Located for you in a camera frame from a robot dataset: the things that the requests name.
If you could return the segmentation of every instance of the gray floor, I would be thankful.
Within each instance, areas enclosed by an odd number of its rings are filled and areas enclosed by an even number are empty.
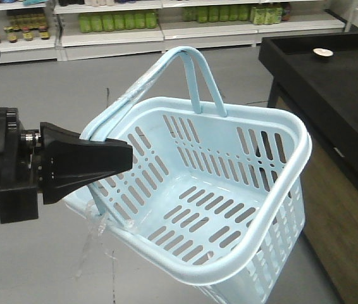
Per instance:
[[[203,53],[226,103],[265,106],[272,78],[257,59],[258,47]],[[27,129],[48,121],[81,132],[109,103],[108,89],[109,100],[115,100],[160,55],[3,65],[0,106],[19,108]],[[206,87],[200,87],[202,99],[209,99]],[[147,96],[188,96],[179,60]],[[87,234],[86,221],[62,202],[40,206],[39,220],[0,225],[0,304],[213,303],[110,235],[92,242],[76,278]],[[114,259],[104,254],[105,248],[114,252]],[[268,303],[339,303],[304,238],[293,249]]]

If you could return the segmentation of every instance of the store shelf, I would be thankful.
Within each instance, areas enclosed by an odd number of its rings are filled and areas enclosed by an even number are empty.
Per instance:
[[[169,22],[161,23],[165,39],[217,37],[257,33],[258,26],[250,22]]]
[[[162,0],[163,8],[184,8],[187,6],[225,5],[258,3],[259,0]]]
[[[37,3],[33,5],[24,6],[22,2],[14,2],[14,3],[0,3],[0,11],[8,11],[8,10],[19,10],[21,8],[43,8],[46,6],[46,3]]]
[[[345,26],[343,22],[325,12],[305,13],[304,15],[292,15],[286,22],[272,25],[260,25],[259,33],[287,32],[293,30],[323,30],[341,29]]]
[[[151,10],[162,8],[160,0],[141,0],[135,3],[115,3],[112,6],[88,6],[83,4],[72,4],[68,6],[56,5],[54,14],[76,14],[76,13],[95,13],[100,11],[131,11],[131,10]]]
[[[99,32],[83,34],[78,27],[65,28],[61,37],[61,45],[93,46],[101,44],[129,44],[163,41],[164,37],[159,28],[144,28],[142,30],[119,30],[114,32]]]

